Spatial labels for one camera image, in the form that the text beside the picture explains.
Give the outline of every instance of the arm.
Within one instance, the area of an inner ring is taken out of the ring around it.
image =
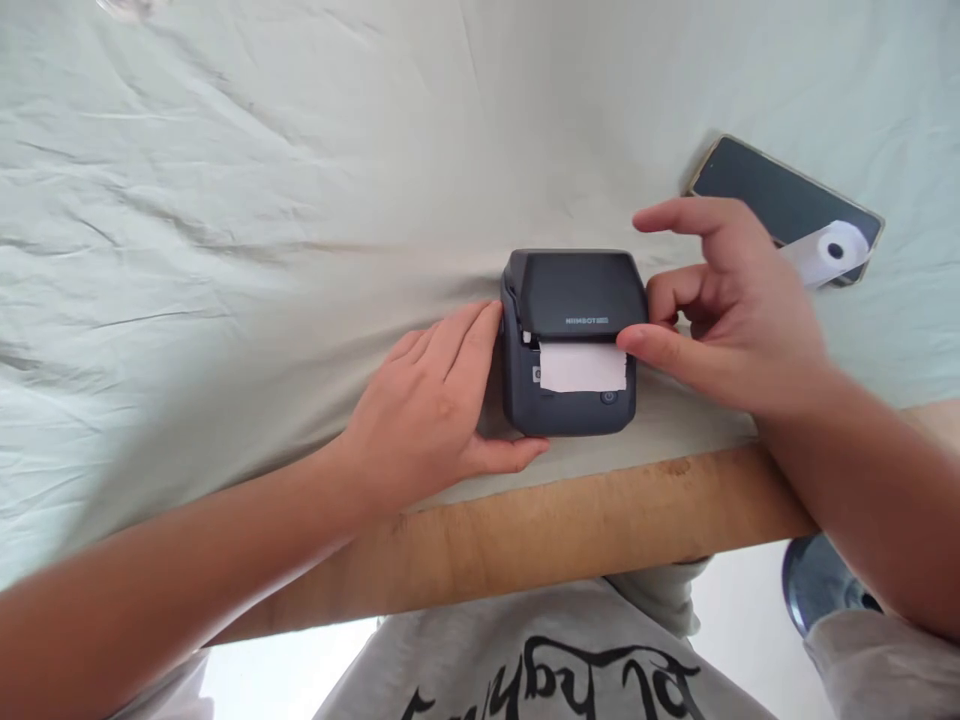
[[[960,640],[957,456],[830,363],[799,278],[745,205],[672,200],[634,225],[702,236],[706,263],[651,278],[651,324],[624,330],[621,347],[752,413],[854,572],[888,608]],[[676,332],[678,312],[693,339]]]
[[[317,453],[0,593],[0,714],[106,717],[367,523],[460,479],[526,467],[545,440],[475,432],[500,312],[476,303],[404,336]]]

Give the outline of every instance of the hand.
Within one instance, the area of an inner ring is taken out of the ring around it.
[[[651,324],[624,329],[620,348],[724,405],[758,416],[796,409],[831,366],[800,278],[756,216],[738,200],[677,198],[633,225],[700,235],[706,263],[650,278]],[[674,327],[681,311],[694,339]]]
[[[328,446],[378,513],[475,475],[520,472],[549,449],[477,433],[501,313],[499,302],[473,303],[403,336]]]

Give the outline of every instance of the wrinkled bedsheet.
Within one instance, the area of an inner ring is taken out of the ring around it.
[[[960,6],[94,0],[0,5],[0,587],[341,430],[405,331],[511,249],[641,237],[730,132],[887,220],[816,297],[898,406],[960,395]],[[623,433],[432,502],[744,442],[644,374]]]

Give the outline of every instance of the thermal label printer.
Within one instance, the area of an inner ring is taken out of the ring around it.
[[[626,390],[553,392],[540,385],[543,342],[615,343],[647,322],[647,296],[633,257],[619,250],[515,250],[500,282],[503,408],[525,435],[606,435],[636,412],[636,360]]]

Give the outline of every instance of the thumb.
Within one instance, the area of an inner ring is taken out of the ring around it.
[[[716,348],[659,325],[631,325],[617,336],[617,347],[685,385],[710,378]]]
[[[464,460],[471,476],[517,473],[549,449],[550,441],[546,438],[511,441],[487,440],[474,435],[464,452]]]

